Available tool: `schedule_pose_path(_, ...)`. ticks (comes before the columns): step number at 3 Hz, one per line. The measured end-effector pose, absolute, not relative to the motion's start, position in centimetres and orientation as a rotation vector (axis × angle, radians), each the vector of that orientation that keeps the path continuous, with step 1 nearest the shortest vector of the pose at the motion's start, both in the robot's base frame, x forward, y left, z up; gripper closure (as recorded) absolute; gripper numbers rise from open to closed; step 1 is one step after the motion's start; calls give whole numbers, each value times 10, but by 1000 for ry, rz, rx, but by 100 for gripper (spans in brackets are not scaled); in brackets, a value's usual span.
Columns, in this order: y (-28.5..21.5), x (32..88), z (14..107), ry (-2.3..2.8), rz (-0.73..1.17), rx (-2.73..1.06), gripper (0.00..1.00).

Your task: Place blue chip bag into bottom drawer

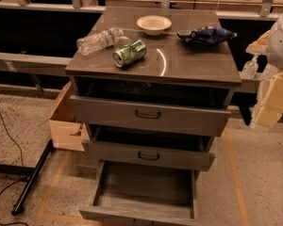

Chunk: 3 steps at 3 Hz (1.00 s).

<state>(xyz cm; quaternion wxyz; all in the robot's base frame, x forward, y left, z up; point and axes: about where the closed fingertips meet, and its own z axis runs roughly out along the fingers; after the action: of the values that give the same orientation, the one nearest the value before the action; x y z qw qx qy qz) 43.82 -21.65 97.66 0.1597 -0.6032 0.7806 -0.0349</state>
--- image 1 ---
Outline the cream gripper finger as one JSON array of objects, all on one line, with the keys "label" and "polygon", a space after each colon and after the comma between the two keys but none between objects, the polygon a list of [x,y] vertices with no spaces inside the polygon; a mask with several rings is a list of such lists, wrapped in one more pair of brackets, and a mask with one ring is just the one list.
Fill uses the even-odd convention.
[{"label": "cream gripper finger", "polygon": [[265,128],[272,128],[282,117],[282,113],[272,107],[260,106],[255,109],[255,124]]},{"label": "cream gripper finger", "polygon": [[267,80],[268,88],[265,93],[262,108],[273,113],[283,113],[283,72],[277,73]]}]

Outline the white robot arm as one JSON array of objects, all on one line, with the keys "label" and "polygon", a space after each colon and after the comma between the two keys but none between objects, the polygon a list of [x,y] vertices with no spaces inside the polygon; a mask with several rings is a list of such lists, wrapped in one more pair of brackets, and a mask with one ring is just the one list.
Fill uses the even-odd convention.
[{"label": "white robot arm", "polygon": [[247,46],[246,52],[267,57],[268,64],[259,84],[251,127],[270,129],[283,115],[283,14],[270,30]]}]

